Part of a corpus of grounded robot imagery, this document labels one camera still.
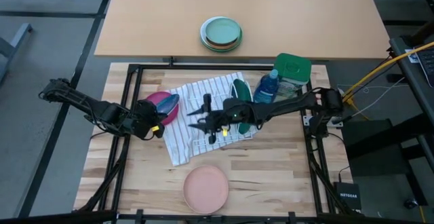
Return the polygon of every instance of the gray floor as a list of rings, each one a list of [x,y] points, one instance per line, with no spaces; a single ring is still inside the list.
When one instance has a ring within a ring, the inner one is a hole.
[[[433,15],[424,0],[375,0],[384,19],[430,20]],[[85,12],[96,13],[101,0],[0,0],[1,10]],[[7,77],[0,85],[0,219],[14,217],[22,204],[37,162],[46,144],[59,105],[37,98],[49,79],[72,77],[77,61],[89,34],[92,19],[0,17],[0,36],[10,40],[23,22],[30,22],[34,32],[23,43]],[[412,33],[414,27],[388,26],[391,37]],[[161,61],[161,59],[97,58],[93,56],[96,41],[78,89],[100,98],[110,62]],[[219,60],[193,60],[216,62]],[[244,60],[244,62],[272,62],[272,60]],[[377,62],[329,61],[330,80],[337,84],[353,84]],[[390,86],[384,78],[371,86]],[[384,89],[372,88],[355,97],[359,107],[370,104]],[[372,119],[391,118],[394,124],[420,113],[407,87],[392,89],[377,105],[366,111]],[[72,108],[68,112],[53,157],[35,201],[32,215],[71,211],[79,185],[81,171],[92,133],[92,125],[83,114]],[[432,204],[433,173],[425,159],[412,162],[420,184],[431,207],[424,207],[428,221],[434,222]],[[362,192],[363,212],[373,217],[419,221],[418,210],[406,210],[402,201],[411,196],[403,175],[356,177]]]

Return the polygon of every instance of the yellow cable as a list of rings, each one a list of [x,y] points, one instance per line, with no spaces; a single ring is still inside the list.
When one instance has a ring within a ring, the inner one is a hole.
[[[351,106],[357,111],[360,112],[359,108],[357,108],[357,106],[355,106],[355,103],[351,103]],[[363,113],[360,113],[361,116],[363,116],[363,118],[365,118],[366,120],[371,120],[368,116],[364,115]]]
[[[425,220],[425,216],[423,215],[422,206],[419,206],[419,212],[420,212],[420,217],[422,217],[422,222],[426,223],[427,221]]]
[[[371,76],[375,75],[377,72],[379,72],[380,70],[382,70],[383,68],[385,68],[386,66],[393,64],[394,62],[397,62],[398,60],[405,58],[406,56],[409,56],[410,54],[414,54],[415,52],[419,52],[421,50],[424,50],[426,48],[432,47],[434,46],[434,41],[431,43],[428,43],[426,45],[423,45],[420,48],[416,48],[415,50],[412,50],[410,52],[406,52],[405,54],[399,55],[398,57],[392,58],[391,60],[385,62],[384,64],[380,65],[379,67],[375,68],[373,71],[369,72],[369,74],[367,74],[365,77],[361,78],[359,82],[357,82],[356,84],[354,84],[350,89],[348,89],[343,97],[344,97],[344,102],[346,102],[348,100],[348,98],[350,97],[350,93],[360,84],[362,84],[364,81],[366,81],[367,79],[369,79]]]

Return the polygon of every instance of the striped dish towel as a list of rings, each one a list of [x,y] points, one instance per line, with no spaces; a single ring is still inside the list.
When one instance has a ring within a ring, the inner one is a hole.
[[[188,83],[167,91],[171,94],[178,94],[180,97],[178,116],[165,127],[163,134],[165,145],[174,166],[188,163],[193,156],[207,153],[240,140],[250,139],[257,132],[256,127],[252,126],[249,132],[241,135],[237,131],[237,126],[232,125],[227,136],[223,136],[221,132],[217,133],[216,142],[209,145],[209,134],[204,134],[202,131],[188,126],[189,124],[196,124],[198,119],[206,116],[206,113],[187,116],[188,113],[200,108],[203,104],[204,94],[211,94],[212,110],[223,109],[223,100],[231,97],[231,87],[234,79],[244,81],[243,74],[236,72]]]

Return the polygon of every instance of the magenta bowl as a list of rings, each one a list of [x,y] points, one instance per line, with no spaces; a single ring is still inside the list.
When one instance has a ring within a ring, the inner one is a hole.
[[[169,92],[154,92],[153,94],[149,95],[146,99],[151,101],[154,105],[157,105],[160,101],[162,101],[164,98],[167,98],[171,94]],[[172,122],[176,116],[178,115],[179,111],[179,102],[175,106],[175,109],[172,110],[172,112],[167,115],[167,118],[165,118],[161,123],[166,126],[170,122]]]

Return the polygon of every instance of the wooden tabletop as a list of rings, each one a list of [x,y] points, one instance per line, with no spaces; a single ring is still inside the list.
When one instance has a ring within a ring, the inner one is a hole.
[[[201,44],[199,29],[214,16],[241,25],[236,50]],[[95,55],[384,59],[388,40],[373,0],[111,0]]]
[[[103,100],[121,101],[127,66],[126,63],[112,63]],[[139,99],[152,92],[232,72],[147,69]],[[264,75],[264,71],[242,73],[253,86]],[[313,87],[328,87],[326,67],[314,65],[311,81]],[[330,128],[329,131],[342,135],[336,129]],[[75,208],[83,206],[103,181],[111,140],[110,134],[91,140]],[[331,181],[336,181],[338,171],[349,165],[345,147],[334,136],[325,138],[323,142]],[[195,156],[189,163],[175,167],[163,139],[142,141],[133,136],[123,178],[120,213],[133,214],[137,209],[143,209],[145,214],[194,214],[184,202],[182,185],[190,170],[204,164],[219,167],[229,180],[229,198],[217,214],[287,216],[289,211],[294,211],[297,216],[316,215],[299,112],[273,118],[251,140]],[[351,182],[350,171],[343,171],[342,178]],[[325,191],[322,184],[319,185],[323,209],[327,210]],[[113,186],[109,191],[107,208],[110,208]]]

